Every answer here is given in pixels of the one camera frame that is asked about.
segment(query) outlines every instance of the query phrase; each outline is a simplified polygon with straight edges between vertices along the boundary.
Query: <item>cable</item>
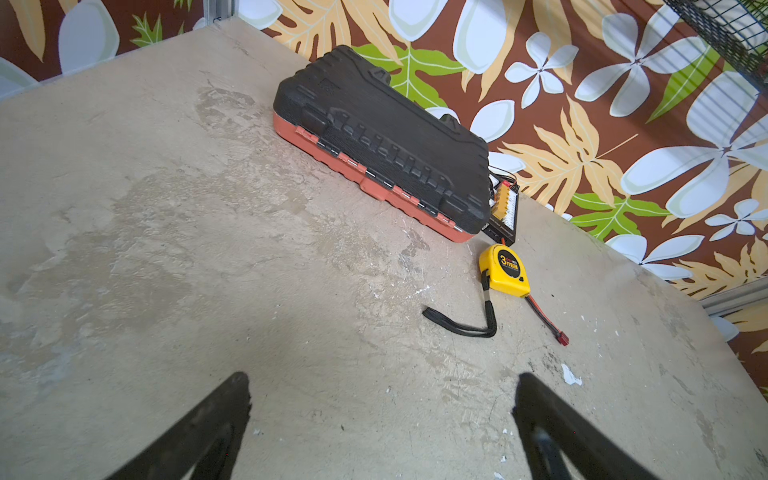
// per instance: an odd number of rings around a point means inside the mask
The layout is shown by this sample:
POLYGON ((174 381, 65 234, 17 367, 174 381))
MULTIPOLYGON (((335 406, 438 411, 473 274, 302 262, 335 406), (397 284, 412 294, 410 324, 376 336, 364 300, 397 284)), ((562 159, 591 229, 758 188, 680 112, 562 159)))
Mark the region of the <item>cable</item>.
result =
POLYGON ((538 315, 538 318, 541 319, 542 322, 552 331, 554 334, 554 337, 560 342, 561 345, 566 346, 568 344, 568 336, 565 335, 565 333, 560 330, 558 327, 554 326, 554 323, 547 317, 544 312, 541 310, 541 307, 536 303, 536 300, 533 300, 533 296, 527 295, 525 297, 525 301, 528 302, 528 305, 531 306, 533 311, 538 315))

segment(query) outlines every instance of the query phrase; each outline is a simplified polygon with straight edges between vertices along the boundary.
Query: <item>wire mesh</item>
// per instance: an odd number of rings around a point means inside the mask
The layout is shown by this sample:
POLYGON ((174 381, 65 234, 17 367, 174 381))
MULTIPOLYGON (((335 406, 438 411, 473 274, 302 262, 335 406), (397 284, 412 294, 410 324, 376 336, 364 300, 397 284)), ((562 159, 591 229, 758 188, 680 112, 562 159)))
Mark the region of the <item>wire mesh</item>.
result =
POLYGON ((768 88, 768 0, 664 0, 760 92, 768 88))

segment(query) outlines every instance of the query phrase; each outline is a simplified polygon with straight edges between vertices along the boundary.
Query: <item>tape measure label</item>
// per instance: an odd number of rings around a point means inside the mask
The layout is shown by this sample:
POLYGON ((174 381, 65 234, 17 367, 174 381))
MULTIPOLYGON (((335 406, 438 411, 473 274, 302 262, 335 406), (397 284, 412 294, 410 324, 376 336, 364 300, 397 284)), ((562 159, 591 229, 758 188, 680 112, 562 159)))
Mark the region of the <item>tape measure label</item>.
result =
POLYGON ((516 259, 508 251, 499 250, 498 263, 502 266, 504 273, 511 276, 512 278, 517 278, 520 276, 520 264, 518 263, 518 259, 516 259))

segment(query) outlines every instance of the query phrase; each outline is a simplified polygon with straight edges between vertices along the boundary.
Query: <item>red connector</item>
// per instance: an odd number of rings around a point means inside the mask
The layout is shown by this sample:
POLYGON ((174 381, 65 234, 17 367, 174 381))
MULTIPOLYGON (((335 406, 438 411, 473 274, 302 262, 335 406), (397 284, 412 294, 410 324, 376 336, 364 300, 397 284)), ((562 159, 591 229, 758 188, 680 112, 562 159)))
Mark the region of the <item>red connector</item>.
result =
POLYGON ((560 334, 555 338, 558 339, 558 342, 560 342, 562 346, 568 346, 568 336, 565 335, 565 332, 560 331, 560 334))

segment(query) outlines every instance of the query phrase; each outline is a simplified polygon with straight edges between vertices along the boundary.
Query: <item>metal frame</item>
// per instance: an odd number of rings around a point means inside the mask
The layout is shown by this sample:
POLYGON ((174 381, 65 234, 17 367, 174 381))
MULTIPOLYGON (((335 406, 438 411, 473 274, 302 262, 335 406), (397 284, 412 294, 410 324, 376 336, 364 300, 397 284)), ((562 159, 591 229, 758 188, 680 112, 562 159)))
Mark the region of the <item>metal frame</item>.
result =
POLYGON ((699 305, 709 316, 723 316, 766 301, 768 301, 768 276, 710 295, 699 300, 699 305))
POLYGON ((768 82, 768 4, 760 0, 664 0, 758 91, 768 82))

